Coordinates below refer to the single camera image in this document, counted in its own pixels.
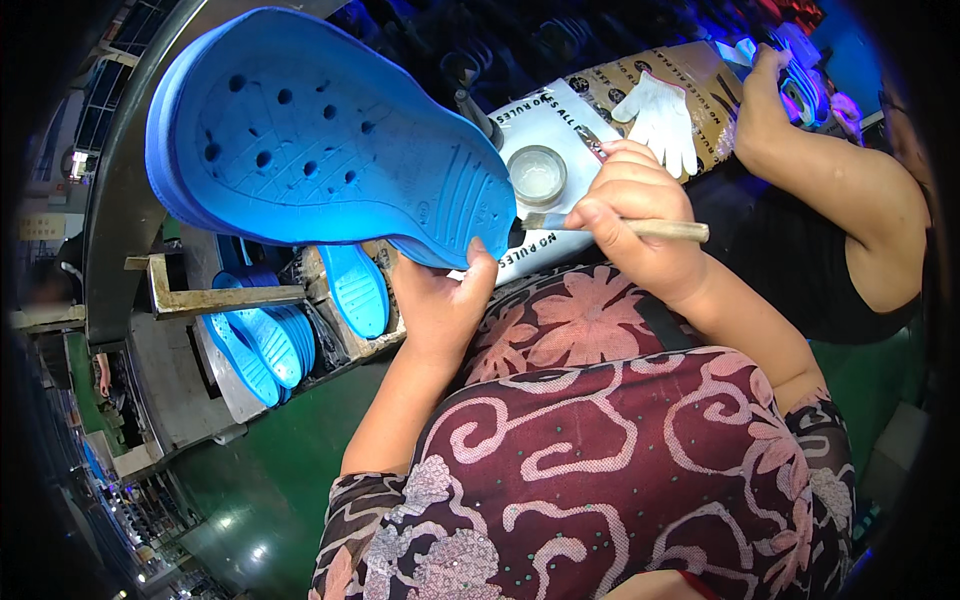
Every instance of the brush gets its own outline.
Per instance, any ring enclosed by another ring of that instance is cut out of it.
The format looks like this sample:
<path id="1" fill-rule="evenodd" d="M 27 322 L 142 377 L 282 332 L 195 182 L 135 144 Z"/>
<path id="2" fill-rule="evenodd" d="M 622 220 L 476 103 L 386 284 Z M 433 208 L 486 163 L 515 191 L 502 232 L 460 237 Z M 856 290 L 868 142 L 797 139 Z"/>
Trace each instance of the brush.
<path id="1" fill-rule="evenodd" d="M 530 212 L 527 213 L 527 218 L 520 223 L 520 228 L 528 231 L 531 229 L 563 231 L 566 230 L 564 219 L 566 219 L 566 215 L 559 212 Z M 706 243 L 710 238 L 710 228 L 706 223 L 670 221 L 668 219 L 623 219 L 623 223 L 638 236 L 648 235 L 667 240 L 689 240 L 700 244 Z"/>

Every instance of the hole in sole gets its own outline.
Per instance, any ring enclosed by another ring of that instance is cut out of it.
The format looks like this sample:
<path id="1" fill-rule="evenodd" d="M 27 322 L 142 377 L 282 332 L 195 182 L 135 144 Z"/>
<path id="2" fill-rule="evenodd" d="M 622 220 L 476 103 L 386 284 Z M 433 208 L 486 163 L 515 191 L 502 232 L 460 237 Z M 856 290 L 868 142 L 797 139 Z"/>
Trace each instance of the hole in sole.
<path id="1" fill-rule="evenodd" d="M 207 162 L 213 162 L 220 157 L 220 144 L 207 144 L 204 148 L 204 158 Z"/>
<path id="2" fill-rule="evenodd" d="M 230 81 L 227 82 L 227 85 L 230 88 L 230 91 L 237 92 L 243 89 L 243 86 L 247 84 L 247 78 L 243 75 L 234 75 L 230 78 Z"/>
<path id="3" fill-rule="evenodd" d="M 273 158 L 273 155 L 271 155 L 268 151 L 264 150 L 263 152 L 261 152 L 256 156 L 256 166 L 261 169 L 265 169 L 267 165 L 270 164 L 270 160 L 272 158 Z"/>

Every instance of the stacked blue shoe sole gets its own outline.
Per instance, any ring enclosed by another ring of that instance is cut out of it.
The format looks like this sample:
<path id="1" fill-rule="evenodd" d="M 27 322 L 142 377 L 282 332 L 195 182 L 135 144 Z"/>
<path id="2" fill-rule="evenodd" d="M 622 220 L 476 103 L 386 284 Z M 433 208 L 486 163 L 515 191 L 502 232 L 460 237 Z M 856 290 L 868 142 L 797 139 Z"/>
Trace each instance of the stacked blue shoe sole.
<path id="1" fill-rule="evenodd" d="M 351 36 L 280 8 L 180 53 L 151 102 L 145 159 L 178 220 L 335 254 L 331 293 L 363 337 L 382 333 L 387 302 L 359 242 L 386 238 L 421 264 L 463 270 L 474 236 L 494 256 L 507 250 L 516 216 L 482 132 Z"/>
<path id="2" fill-rule="evenodd" d="M 278 285 L 268 270 L 248 268 L 213 278 L 214 289 Z M 204 315 L 204 324 L 243 384 L 267 406 L 285 403 L 313 370 L 313 329 L 294 305 L 245 308 Z"/>

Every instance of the maroon dress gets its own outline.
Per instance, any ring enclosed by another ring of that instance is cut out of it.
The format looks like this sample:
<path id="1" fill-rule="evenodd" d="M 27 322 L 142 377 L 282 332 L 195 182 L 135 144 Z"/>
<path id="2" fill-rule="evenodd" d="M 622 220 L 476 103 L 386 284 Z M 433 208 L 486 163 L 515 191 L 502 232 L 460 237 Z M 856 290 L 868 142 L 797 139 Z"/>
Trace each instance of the maroon dress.
<path id="1" fill-rule="evenodd" d="M 827 391 L 782 418 L 756 363 L 609 265 L 498 289 L 456 383 L 409 475 L 333 483 L 311 599 L 600 598 L 658 569 L 815 598 L 849 570 Z"/>

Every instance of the sheer sleeve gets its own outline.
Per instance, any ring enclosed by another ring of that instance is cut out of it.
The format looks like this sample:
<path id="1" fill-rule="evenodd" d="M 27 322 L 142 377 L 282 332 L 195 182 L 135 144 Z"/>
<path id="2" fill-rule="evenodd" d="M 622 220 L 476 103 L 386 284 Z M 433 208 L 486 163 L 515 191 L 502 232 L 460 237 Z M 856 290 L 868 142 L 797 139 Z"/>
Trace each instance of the sheer sleeve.
<path id="1" fill-rule="evenodd" d="M 813 492 L 812 569 L 823 569 L 824 592 L 843 584 L 850 570 L 855 474 L 847 425 L 825 389 L 802 398 L 786 425 L 804 451 Z"/>
<path id="2" fill-rule="evenodd" d="M 344 475 L 330 487 L 324 534 L 313 572 L 309 597 L 363 594 L 363 555 L 380 520 L 402 500 L 406 475 L 357 473 Z"/>

